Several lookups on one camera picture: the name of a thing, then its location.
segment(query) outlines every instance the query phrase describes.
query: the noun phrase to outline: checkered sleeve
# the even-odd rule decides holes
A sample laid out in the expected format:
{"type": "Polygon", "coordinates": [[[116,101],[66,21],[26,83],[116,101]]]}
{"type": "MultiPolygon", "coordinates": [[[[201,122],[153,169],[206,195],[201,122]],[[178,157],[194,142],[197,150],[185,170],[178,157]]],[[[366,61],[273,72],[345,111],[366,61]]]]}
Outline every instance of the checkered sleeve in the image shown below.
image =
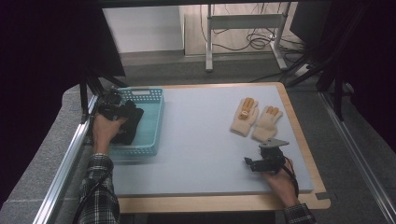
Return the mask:
{"type": "Polygon", "coordinates": [[[284,210],[286,223],[288,224],[316,224],[317,221],[309,211],[305,203],[287,207],[284,210]]]}
{"type": "Polygon", "coordinates": [[[78,223],[119,223],[120,206],[114,194],[112,183],[113,162],[105,154],[90,157],[87,172],[79,188],[80,202],[87,202],[79,216],[78,223]],[[92,188],[106,175],[104,182],[92,192],[92,188]]]}

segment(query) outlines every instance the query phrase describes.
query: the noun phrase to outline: human hand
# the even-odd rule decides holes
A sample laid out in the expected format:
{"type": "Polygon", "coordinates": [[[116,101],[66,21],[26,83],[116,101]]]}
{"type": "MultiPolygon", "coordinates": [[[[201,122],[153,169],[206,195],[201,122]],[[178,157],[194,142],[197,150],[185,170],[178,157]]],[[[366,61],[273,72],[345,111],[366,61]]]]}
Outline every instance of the human hand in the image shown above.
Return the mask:
{"type": "Polygon", "coordinates": [[[108,153],[111,139],[116,136],[120,126],[127,118],[108,120],[101,114],[96,114],[93,121],[93,153],[108,153]]]}
{"type": "MultiPolygon", "coordinates": [[[[292,160],[286,159],[285,166],[292,170],[292,160]]],[[[273,192],[280,198],[285,207],[291,207],[300,202],[295,195],[294,185],[285,170],[280,169],[277,174],[261,172],[262,177],[268,182],[273,192]]]]}

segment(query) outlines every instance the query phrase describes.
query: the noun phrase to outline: wooden table edge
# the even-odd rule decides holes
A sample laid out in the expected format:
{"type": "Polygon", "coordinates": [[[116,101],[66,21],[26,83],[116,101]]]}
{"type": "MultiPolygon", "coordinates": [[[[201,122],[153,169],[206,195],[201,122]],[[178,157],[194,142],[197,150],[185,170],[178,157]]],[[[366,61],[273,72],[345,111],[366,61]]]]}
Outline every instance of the wooden table edge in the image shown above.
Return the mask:
{"type": "MultiPolygon", "coordinates": [[[[312,157],[308,144],[304,138],[300,123],[291,106],[286,89],[279,82],[265,83],[228,83],[228,84],[198,84],[198,85],[169,85],[164,89],[181,88],[221,88],[241,86],[276,86],[279,96],[285,106],[300,150],[302,151],[308,173],[314,185],[314,190],[301,193],[299,200],[306,203],[310,209],[327,209],[330,199],[319,200],[317,193],[325,193],[326,189],[318,172],[318,167],[312,157]]],[[[281,201],[273,194],[252,195],[215,195],[215,196],[163,196],[163,197],[119,197],[120,212],[130,213],[180,213],[180,212],[232,212],[232,211],[274,211],[283,209],[281,201]]]]}

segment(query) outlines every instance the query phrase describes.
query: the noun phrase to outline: beige glove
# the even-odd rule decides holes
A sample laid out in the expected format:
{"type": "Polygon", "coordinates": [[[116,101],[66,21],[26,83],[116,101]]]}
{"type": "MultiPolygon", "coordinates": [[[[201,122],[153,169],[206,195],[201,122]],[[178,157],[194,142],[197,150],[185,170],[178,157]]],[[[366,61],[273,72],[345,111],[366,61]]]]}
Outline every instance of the beige glove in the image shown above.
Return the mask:
{"type": "Polygon", "coordinates": [[[276,122],[282,115],[282,111],[279,111],[277,107],[266,106],[262,111],[262,116],[256,123],[252,137],[260,142],[274,137],[277,133],[276,122]]]}
{"type": "Polygon", "coordinates": [[[233,124],[231,125],[231,131],[233,133],[241,134],[242,136],[248,136],[251,125],[253,125],[256,118],[259,116],[259,103],[252,98],[246,98],[241,100],[235,116],[233,118],[233,124]]]}

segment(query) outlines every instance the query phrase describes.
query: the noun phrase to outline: black glove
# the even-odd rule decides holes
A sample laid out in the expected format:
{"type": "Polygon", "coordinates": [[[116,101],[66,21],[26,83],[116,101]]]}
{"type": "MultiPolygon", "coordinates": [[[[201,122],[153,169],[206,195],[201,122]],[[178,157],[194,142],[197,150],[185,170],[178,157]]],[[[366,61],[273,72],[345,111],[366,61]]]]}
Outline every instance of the black glove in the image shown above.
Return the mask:
{"type": "Polygon", "coordinates": [[[128,100],[125,105],[120,106],[117,117],[127,118],[125,123],[120,126],[119,132],[111,140],[113,144],[131,145],[136,135],[137,125],[142,119],[144,110],[136,108],[134,102],[128,100]]]}

